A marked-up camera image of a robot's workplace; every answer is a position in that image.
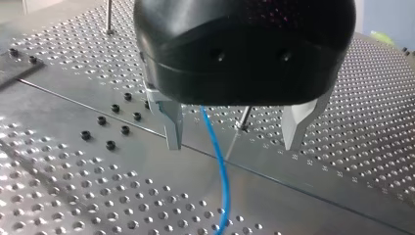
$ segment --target screw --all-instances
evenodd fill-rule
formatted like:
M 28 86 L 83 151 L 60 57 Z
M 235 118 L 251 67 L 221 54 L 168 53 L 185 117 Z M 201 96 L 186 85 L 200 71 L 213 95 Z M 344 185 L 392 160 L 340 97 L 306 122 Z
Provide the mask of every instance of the screw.
M 115 142 L 113 140 L 107 141 L 107 149 L 110 151 L 115 149 Z
M 98 124 L 105 125 L 107 123 L 107 119 L 105 117 L 99 116 L 97 118 Z
M 149 101 L 144 101 L 144 107 L 146 107 L 147 110 L 150 110 Z
M 10 49 L 9 49 L 9 54 L 10 54 L 11 56 L 13 56 L 13 57 L 17 57 L 17 56 L 18 56 L 18 54 L 19 54 L 19 51 L 18 51 L 18 50 L 16 50 L 15 48 L 10 48 Z
M 80 132 L 80 137 L 83 140 L 89 140 L 91 138 L 91 133 L 87 130 L 83 130 L 82 132 Z
M 112 110 L 114 113 L 119 113 L 119 105 L 112 105 L 111 110 Z
M 125 94 L 124 94 L 124 99 L 125 99 L 126 101 L 131 101 L 131 98 L 132 98 L 131 93 L 125 93 Z
M 123 135 L 128 135 L 128 134 L 129 134 L 129 127 L 128 127 L 128 126 L 126 126 L 126 125 L 123 125 L 123 126 L 121 127 L 121 133 L 122 133 Z
M 35 58 L 34 56 L 29 56 L 28 61 L 31 62 L 32 64 L 36 64 L 37 58 Z
M 140 113 L 134 113 L 133 116 L 134 116 L 135 120 L 141 120 L 141 114 Z

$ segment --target black plastic cover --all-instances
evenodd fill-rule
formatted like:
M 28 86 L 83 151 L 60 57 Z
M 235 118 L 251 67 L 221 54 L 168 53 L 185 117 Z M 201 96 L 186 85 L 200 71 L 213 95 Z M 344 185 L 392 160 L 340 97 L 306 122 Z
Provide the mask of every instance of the black plastic cover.
M 136 0 L 147 82 L 200 105 L 293 105 L 332 87 L 353 0 Z

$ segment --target blue tube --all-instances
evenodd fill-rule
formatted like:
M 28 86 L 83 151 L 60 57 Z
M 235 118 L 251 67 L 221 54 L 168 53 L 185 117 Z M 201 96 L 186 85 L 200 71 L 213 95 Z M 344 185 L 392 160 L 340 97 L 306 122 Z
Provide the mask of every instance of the blue tube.
M 207 126 L 207 131 L 210 135 L 211 144 L 213 145 L 214 152 L 216 153 L 217 163 L 219 164 L 220 178 L 222 180 L 222 208 L 224 212 L 220 218 L 219 229 L 217 229 L 215 233 L 215 235 L 221 235 L 226 228 L 230 211 L 231 199 L 229 193 L 229 179 L 228 174 L 226 173 L 225 161 L 223 160 L 219 144 L 217 143 L 216 135 L 214 134 L 213 128 L 208 119 L 208 114 L 203 106 L 201 106 L 201 114 L 204 117 L 205 125 Z

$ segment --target metal pin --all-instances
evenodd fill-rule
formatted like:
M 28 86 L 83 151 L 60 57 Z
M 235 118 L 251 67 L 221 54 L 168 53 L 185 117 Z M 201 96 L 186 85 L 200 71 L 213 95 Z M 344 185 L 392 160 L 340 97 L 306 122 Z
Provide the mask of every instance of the metal pin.
M 252 108 L 253 108 L 252 106 L 246 106 L 245 107 L 245 110 L 244 110 L 244 113 L 242 114 L 241 120 L 236 122 L 236 126 L 239 129 L 246 130 L 248 128 L 247 120 L 248 120 L 248 117 L 250 116 Z
M 107 35 L 114 34 L 114 30 L 111 29 L 112 7 L 113 7 L 113 0 L 108 0 L 107 1 L 107 30 L 106 30 Z

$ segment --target metal surface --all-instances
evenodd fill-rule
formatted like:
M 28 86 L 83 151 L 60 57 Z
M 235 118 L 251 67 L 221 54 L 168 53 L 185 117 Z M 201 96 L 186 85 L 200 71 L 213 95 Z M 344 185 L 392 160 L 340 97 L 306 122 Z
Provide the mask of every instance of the metal surface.
M 114 1 L 118 34 L 112 37 L 101 32 L 104 3 L 87 11 L 92 3 L 74 1 L 78 7 L 62 13 L 62 22 L 53 26 L 31 31 L 55 16 L 55 10 L 3 26 L 0 46 L 16 46 L 47 62 L 26 83 L 163 134 L 162 124 L 142 103 L 146 96 L 130 17 L 132 1 Z M 17 30 L 25 35 L 17 37 Z M 356 34 L 329 105 L 308 128 L 299 153 L 285 151 L 279 108 L 253 107 L 247 132 L 235 130 L 243 108 L 207 111 L 229 163 L 415 233 L 412 66 L 412 59 L 401 52 Z M 124 92 L 133 94 L 131 101 L 123 99 Z M 112 104 L 120 106 L 118 114 Z M 212 155 L 199 108 L 183 110 L 184 145 Z M 135 112 L 142 114 L 140 121 L 134 120 Z
M 0 54 L 0 88 L 40 69 L 42 65 L 40 60 L 15 49 Z
M 10 107 L 10 103 L 19 103 Z M 3 234 L 212 234 L 214 159 L 168 151 L 157 135 L 15 84 L 0 94 Z M 79 133 L 89 130 L 91 139 Z M 105 147 L 108 140 L 116 149 Z M 234 166 L 226 234 L 401 234 Z

